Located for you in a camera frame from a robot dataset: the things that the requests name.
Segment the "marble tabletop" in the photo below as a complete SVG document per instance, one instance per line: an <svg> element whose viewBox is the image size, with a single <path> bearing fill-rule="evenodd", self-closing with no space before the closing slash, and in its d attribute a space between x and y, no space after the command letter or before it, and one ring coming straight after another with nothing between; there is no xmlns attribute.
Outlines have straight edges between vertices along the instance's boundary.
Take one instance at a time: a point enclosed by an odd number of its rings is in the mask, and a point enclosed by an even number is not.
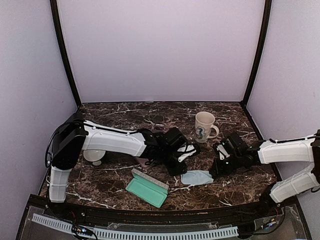
<svg viewBox="0 0 320 240"><path fill-rule="evenodd" d="M257 140L244 111L237 102L128 102L87 103L79 110L86 120L123 129L147 128L154 132L178 127L190 140L194 139L195 115L208 111L215 115L220 134L200 144L201 153L185 160L188 170L209 170L216 154L213 143L236 131L247 144ZM136 168L170 186L161 208L156 208L126 191ZM269 165L253 166L252 170L238 169L236 174L219 177L213 183L188 186L180 176L172 177L163 165L149 170L140 167L129 155L108 152L107 160L92 166L81 155L69 177L66 200L69 203L119 210L186 211L205 210L256 202L265 187L276 181ZM46 196L47 183L40 192Z"/></svg>

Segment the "lavender wall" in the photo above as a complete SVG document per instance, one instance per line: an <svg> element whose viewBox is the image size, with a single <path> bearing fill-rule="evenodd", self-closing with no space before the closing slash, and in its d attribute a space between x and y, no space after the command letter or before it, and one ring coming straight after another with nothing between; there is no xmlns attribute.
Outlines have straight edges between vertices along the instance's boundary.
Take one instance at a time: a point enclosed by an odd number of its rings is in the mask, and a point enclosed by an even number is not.
<svg viewBox="0 0 320 240"><path fill-rule="evenodd" d="M273 1L264 52L248 109L264 138L320 129L320 1ZM304 163L278 164L283 178ZM320 193L300 195L313 239L320 239Z"/></svg>
<svg viewBox="0 0 320 240"><path fill-rule="evenodd" d="M1 239L15 239L45 175L48 140L75 110L50 2L0 1Z"/></svg>
<svg viewBox="0 0 320 240"><path fill-rule="evenodd" d="M240 101L264 0L60 0L83 102Z"/></svg>

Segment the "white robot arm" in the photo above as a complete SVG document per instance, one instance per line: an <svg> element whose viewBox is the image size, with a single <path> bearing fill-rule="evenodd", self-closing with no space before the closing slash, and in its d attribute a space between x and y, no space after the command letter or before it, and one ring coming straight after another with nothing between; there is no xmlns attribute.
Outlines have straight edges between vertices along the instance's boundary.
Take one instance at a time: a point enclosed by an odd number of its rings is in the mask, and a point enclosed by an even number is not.
<svg viewBox="0 0 320 240"><path fill-rule="evenodd" d="M279 162L309 162L293 176L274 184L269 196L275 203L320 186L320 130L314 135L290 140L257 141L250 147L234 132L215 144L219 154L210 172L213 176L231 174L240 167Z"/></svg>
<svg viewBox="0 0 320 240"><path fill-rule="evenodd" d="M83 120L79 113L75 113L55 131L46 151L46 157L51 156L46 163L47 167L51 165L51 202L65 201L69 174L81 150L90 162L101 159L106 151L153 160L164 164L171 176L186 173L184 159L200 152L199 146L189 144L176 127L166 133L153 133L148 129L126 131Z"/></svg>

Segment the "ceramic mug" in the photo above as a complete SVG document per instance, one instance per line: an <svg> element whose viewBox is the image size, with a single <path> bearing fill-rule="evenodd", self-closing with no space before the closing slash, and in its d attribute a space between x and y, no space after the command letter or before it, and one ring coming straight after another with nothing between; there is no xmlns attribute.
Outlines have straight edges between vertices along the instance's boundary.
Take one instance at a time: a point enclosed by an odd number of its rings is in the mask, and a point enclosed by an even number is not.
<svg viewBox="0 0 320 240"><path fill-rule="evenodd" d="M214 125L215 121L215 116L207 111L201 111L195 115L195 140L198 143L205 143L208 139L219 135L219 128ZM215 130L214 136L210 136L211 129Z"/></svg>

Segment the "light blue cloth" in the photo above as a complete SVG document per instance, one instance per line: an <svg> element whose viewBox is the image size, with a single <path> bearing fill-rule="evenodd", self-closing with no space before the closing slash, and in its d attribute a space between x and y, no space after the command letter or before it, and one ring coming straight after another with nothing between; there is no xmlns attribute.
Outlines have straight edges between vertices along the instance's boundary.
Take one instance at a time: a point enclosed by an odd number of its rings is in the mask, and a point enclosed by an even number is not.
<svg viewBox="0 0 320 240"><path fill-rule="evenodd" d="M192 170L181 175L181 182L185 185L202 185L213 183L214 180L209 171Z"/></svg>

